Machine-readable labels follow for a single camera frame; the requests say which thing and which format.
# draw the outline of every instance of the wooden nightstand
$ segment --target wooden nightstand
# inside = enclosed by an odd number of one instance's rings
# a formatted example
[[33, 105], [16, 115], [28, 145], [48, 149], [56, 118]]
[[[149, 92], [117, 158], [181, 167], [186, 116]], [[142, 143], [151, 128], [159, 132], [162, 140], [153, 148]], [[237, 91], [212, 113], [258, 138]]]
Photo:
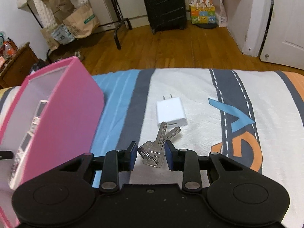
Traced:
[[0, 88], [20, 86], [38, 58], [29, 42], [20, 47], [0, 73]]

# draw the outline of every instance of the pink storage box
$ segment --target pink storage box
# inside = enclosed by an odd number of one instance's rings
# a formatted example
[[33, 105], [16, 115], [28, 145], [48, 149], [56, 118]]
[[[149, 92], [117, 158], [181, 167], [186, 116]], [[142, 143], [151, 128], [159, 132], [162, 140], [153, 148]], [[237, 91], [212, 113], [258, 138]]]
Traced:
[[[77, 57], [53, 63], [25, 81], [0, 130], [1, 150], [15, 154], [40, 100], [48, 100], [27, 155], [22, 182], [90, 151], [104, 96]], [[8, 178], [13, 161], [0, 161], [0, 218], [16, 226]]]

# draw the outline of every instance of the door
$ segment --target door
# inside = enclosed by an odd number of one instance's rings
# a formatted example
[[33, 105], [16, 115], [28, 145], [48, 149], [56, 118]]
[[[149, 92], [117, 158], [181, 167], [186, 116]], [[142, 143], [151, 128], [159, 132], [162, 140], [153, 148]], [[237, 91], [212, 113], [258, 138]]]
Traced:
[[304, 0], [275, 0], [260, 59], [304, 69]]

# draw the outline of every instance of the power adapter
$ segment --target power adapter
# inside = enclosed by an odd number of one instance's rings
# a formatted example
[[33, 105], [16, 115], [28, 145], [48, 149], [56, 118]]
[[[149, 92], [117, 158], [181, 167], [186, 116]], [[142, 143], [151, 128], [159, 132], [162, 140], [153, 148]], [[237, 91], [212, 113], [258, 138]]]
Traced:
[[156, 102], [158, 126], [166, 122], [168, 127], [182, 127], [187, 125], [187, 118], [180, 97], [172, 97]]

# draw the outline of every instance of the black suitcase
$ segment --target black suitcase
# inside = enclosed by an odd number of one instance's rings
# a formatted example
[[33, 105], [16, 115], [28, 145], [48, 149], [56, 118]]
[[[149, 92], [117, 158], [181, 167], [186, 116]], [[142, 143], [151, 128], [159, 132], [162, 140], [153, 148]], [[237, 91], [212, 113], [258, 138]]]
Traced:
[[186, 27], [185, 0], [144, 0], [152, 33]]

